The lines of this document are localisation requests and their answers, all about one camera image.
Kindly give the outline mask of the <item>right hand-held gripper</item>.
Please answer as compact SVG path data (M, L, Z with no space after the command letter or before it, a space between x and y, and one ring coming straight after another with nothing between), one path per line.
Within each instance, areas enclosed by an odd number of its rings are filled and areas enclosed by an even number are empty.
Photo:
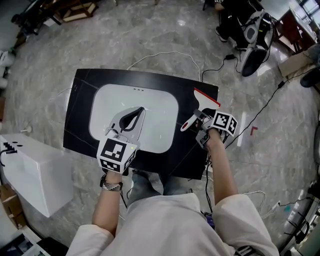
M210 116L195 109L193 114L196 116L196 132L195 137L202 149L206 148L206 143L209 140L209 130L216 129L220 134L225 132L225 137L234 136L238 125L238 121L232 114L221 111L215 111L214 116Z

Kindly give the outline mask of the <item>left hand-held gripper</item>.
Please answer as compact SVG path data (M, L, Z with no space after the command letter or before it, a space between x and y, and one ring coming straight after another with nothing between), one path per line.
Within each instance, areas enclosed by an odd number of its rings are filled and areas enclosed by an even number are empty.
M138 140L145 115L144 107L130 107L113 117L110 128L99 141L96 154L105 173L112 171L122 175L126 172L140 149Z

